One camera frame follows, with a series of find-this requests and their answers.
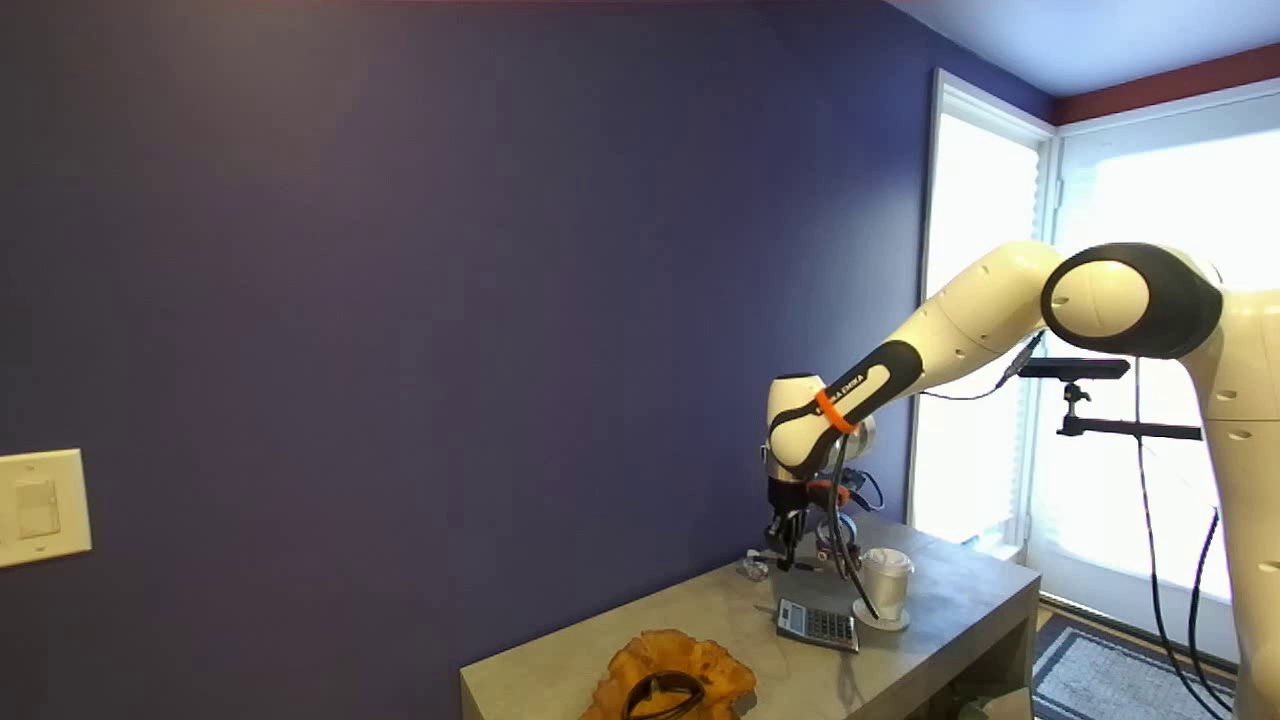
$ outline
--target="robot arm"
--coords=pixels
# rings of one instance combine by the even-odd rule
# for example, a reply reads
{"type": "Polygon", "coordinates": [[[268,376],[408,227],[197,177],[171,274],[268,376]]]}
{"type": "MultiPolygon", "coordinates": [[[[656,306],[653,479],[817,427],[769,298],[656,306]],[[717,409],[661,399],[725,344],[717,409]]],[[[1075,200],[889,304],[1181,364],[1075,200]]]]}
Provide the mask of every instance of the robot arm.
{"type": "Polygon", "coordinates": [[[878,409],[984,366],[1040,324],[1079,346],[1187,366],[1223,508],[1236,715],[1280,715],[1280,293],[1221,293],[1156,243],[1099,243],[1068,258],[1044,243],[1001,243],[833,385],[769,396],[777,474],[808,479],[840,441],[863,441],[878,409]]]}

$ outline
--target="blue wall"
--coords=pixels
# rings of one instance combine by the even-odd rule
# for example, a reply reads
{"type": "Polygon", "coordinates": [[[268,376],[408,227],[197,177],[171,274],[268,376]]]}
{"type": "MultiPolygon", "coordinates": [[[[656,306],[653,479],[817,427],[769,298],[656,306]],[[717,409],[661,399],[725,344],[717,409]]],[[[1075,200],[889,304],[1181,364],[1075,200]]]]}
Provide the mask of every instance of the blue wall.
{"type": "Polygon", "coordinates": [[[769,376],[916,298],[936,62],[1050,112],[879,2],[3,2],[0,452],[96,550],[0,571],[0,710],[457,715],[740,557],[769,376]]]}

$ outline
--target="table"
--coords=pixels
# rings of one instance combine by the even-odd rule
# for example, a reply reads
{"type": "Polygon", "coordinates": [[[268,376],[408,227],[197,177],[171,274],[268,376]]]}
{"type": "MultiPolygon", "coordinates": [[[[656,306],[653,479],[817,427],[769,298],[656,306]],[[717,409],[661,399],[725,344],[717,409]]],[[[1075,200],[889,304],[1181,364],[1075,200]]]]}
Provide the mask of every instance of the table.
{"type": "Polygon", "coordinates": [[[936,535],[858,520],[863,548],[916,558],[906,633],[859,627],[859,650],[833,650],[777,634],[780,596],[847,606],[858,589],[833,571],[777,571],[752,581],[740,562],[661,589],[540,640],[460,667],[467,720],[577,720],[610,659],[650,627],[717,640],[755,673],[746,720],[774,715],[955,715],[978,695],[1029,687],[1040,574],[936,535]]]}

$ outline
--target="white ceiling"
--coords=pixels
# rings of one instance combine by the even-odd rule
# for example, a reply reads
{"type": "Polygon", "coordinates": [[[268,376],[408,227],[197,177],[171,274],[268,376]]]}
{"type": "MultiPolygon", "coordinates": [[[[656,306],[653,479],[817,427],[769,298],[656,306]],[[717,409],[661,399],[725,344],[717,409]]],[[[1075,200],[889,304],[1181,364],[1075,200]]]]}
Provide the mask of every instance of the white ceiling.
{"type": "Polygon", "coordinates": [[[1280,0],[889,0],[1050,94],[1280,44],[1280,0]]]}

